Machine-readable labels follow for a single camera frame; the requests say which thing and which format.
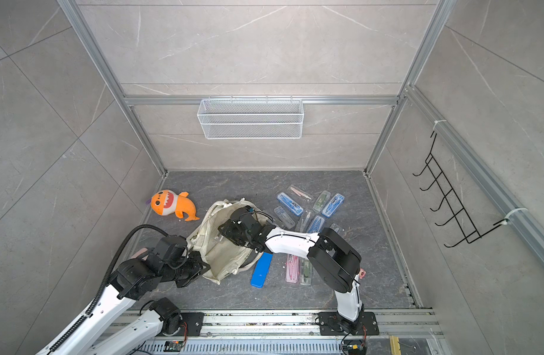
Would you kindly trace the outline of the cream canvas tote bag leaves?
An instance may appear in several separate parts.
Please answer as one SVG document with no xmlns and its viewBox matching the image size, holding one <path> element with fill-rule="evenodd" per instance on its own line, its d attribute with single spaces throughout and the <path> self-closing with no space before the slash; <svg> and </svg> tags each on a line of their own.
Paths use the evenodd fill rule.
<svg viewBox="0 0 544 355">
<path fill-rule="evenodd" d="M 206 212 L 202 223 L 187 238 L 192 251 L 199 252 L 202 261 L 210 266 L 210 270 L 202 276 L 217 285 L 229 275 L 248 271 L 263 255 L 262 252 L 256 253 L 254 259 L 248 263 L 254 250 L 236 246 L 218 231 L 218 227 L 225 223 L 235 210 L 246 206 L 259 211 L 254 204 L 245 199 L 215 202 Z"/>
</svg>

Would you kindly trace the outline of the clear plastic ruler case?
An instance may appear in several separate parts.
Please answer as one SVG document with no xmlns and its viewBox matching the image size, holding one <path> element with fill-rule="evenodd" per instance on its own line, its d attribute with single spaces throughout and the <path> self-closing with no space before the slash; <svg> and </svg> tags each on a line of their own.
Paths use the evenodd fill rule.
<svg viewBox="0 0 544 355">
<path fill-rule="evenodd" d="M 292 217 L 284 210 L 283 207 L 277 206 L 274 210 L 274 213 L 278 217 L 278 219 L 281 221 L 282 226 L 287 230 L 292 230 L 296 226 L 296 222 L 292 219 Z"/>
</svg>

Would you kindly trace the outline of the blue clear pencil case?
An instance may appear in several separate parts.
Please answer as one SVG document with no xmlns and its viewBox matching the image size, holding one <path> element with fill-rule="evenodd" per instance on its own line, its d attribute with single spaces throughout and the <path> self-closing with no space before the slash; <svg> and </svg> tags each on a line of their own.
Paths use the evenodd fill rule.
<svg viewBox="0 0 544 355">
<path fill-rule="evenodd" d="M 304 213 L 304 209 L 300 206 L 294 199 L 284 192 L 281 192 L 277 195 L 277 200 L 286 206 L 292 214 L 295 216 L 301 216 Z"/>
</svg>

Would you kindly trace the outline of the pink clear stationery case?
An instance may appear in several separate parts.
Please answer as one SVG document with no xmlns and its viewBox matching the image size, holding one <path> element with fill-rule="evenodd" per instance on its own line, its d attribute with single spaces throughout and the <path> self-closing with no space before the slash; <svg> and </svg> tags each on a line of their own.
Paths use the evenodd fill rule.
<svg viewBox="0 0 544 355">
<path fill-rule="evenodd" d="M 285 265 L 285 280 L 288 283 L 298 283 L 300 275 L 299 258 L 295 255 L 288 254 Z"/>
</svg>

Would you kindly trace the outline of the clear grey compass case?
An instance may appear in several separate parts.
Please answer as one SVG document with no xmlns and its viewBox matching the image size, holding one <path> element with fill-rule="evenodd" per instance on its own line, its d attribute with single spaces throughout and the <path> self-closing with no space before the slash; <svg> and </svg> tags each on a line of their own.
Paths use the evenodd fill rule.
<svg viewBox="0 0 544 355">
<path fill-rule="evenodd" d="M 306 232 L 312 219 L 313 219 L 313 211 L 308 209 L 304 210 L 296 225 L 296 231 L 301 233 Z"/>
</svg>

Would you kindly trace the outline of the clear case pink compass set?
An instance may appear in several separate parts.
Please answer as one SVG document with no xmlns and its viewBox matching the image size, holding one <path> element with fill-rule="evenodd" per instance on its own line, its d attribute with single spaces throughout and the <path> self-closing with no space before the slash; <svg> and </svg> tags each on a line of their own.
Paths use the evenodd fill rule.
<svg viewBox="0 0 544 355">
<path fill-rule="evenodd" d="M 297 196 L 299 199 L 302 199 L 303 201 L 312 201 L 313 195 L 305 192 L 303 189 L 298 188 L 298 186 L 290 185 L 289 190 Z"/>
</svg>

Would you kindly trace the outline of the small blue clear case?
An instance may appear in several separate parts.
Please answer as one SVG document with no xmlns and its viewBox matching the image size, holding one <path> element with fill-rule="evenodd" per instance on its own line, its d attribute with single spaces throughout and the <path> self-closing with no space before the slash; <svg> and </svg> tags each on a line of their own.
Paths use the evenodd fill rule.
<svg viewBox="0 0 544 355">
<path fill-rule="evenodd" d="M 321 215 L 316 215 L 316 217 L 314 217 L 314 219 L 310 223 L 310 226 L 307 229 L 307 233 L 308 234 L 319 233 L 323 229 L 324 224 L 325 224 L 325 218 L 322 217 Z"/>
</svg>

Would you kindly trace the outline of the clear green compass case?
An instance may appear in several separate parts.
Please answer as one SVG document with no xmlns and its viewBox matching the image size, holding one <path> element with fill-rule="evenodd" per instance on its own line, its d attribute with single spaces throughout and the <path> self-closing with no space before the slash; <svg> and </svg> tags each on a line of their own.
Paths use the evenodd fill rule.
<svg viewBox="0 0 544 355">
<path fill-rule="evenodd" d="M 313 279 L 313 266 L 307 259 L 299 259 L 299 283 L 301 285 L 311 285 Z"/>
</svg>

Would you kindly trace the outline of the clear green stationery case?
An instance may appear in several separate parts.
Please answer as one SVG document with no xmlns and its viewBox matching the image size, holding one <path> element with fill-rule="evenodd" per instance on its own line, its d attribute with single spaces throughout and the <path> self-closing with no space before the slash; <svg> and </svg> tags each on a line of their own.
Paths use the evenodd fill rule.
<svg viewBox="0 0 544 355">
<path fill-rule="evenodd" d="M 313 210 L 316 213 L 320 213 L 323 208 L 326 206 L 326 204 L 329 202 L 331 198 L 331 193 L 327 190 L 324 190 L 320 193 L 318 198 L 316 199 L 315 203 L 313 204 Z"/>
</svg>

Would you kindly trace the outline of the blue clear compass case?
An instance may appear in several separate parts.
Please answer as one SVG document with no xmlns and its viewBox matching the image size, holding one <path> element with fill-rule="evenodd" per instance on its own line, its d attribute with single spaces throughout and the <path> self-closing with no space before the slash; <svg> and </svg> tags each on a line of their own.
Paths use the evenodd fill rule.
<svg viewBox="0 0 544 355">
<path fill-rule="evenodd" d="M 344 195 L 335 194 L 322 210 L 323 216 L 331 218 L 345 200 Z"/>
</svg>

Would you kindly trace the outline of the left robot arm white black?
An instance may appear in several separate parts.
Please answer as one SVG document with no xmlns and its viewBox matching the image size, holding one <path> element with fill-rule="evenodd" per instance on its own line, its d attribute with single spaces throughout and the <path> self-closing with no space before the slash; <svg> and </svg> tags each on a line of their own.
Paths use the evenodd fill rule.
<svg viewBox="0 0 544 355">
<path fill-rule="evenodd" d="M 157 246 L 120 262 L 126 245 L 142 229 L 161 234 Z M 128 354 L 158 334 L 173 336 L 184 331 L 186 322 L 180 309 L 163 297 L 148 303 L 147 310 L 131 325 L 98 340 L 120 315 L 159 284 L 174 282 L 184 288 L 210 268 L 199 252 L 188 248 L 186 238 L 151 224 L 133 228 L 113 256 L 87 308 L 43 347 L 41 354 Z"/>
</svg>

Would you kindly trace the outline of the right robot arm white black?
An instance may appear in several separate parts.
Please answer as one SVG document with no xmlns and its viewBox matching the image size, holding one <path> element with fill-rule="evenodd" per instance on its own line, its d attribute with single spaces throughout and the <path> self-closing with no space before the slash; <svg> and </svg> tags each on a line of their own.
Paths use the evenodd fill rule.
<svg viewBox="0 0 544 355">
<path fill-rule="evenodd" d="M 309 260 L 335 292 L 338 316 L 356 324 L 364 310 L 359 296 L 360 254 L 331 228 L 314 233 L 293 232 L 261 222 L 256 215 L 257 211 L 251 207 L 237 209 L 218 230 L 237 246 Z"/>
</svg>

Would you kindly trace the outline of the orange plush fish toy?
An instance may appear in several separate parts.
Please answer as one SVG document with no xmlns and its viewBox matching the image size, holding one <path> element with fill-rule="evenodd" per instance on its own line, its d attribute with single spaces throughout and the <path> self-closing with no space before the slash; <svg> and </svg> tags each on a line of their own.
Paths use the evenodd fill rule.
<svg viewBox="0 0 544 355">
<path fill-rule="evenodd" d="M 196 206 L 188 196 L 187 192 L 177 194 L 169 189 L 160 190 L 151 198 L 150 206 L 160 216 L 175 214 L 179 219 L 183 219 L 186 214 L 187 222 L 199 220 L 196 216 Z"/>
</svg>

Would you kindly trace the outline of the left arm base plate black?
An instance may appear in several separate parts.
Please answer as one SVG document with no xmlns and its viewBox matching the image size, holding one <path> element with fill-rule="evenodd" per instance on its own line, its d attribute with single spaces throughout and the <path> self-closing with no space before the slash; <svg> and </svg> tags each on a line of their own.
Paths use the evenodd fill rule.
<svg viewBox="0 0 544 355">
<path fill-rule="evenodd" d="M 174 337 L 199 337 L 203 327 L 205 314 L 203 312 L 182 312 L 180 327 Z"/>
</svg>

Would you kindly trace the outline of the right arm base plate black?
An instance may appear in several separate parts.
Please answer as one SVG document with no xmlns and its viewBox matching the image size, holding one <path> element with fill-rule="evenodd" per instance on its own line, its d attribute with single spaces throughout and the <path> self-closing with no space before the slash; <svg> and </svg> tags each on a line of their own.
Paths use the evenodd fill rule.
<svg viewBox="0 0 544 355">
<path fill-rule="evenodd" d="M 378 321 L 372 312 L 360 312 L 355 321 L 349 321 L 338 312 L 320 312 L 315 320 L 322 336 L 378 336 Z"/>
</svg>

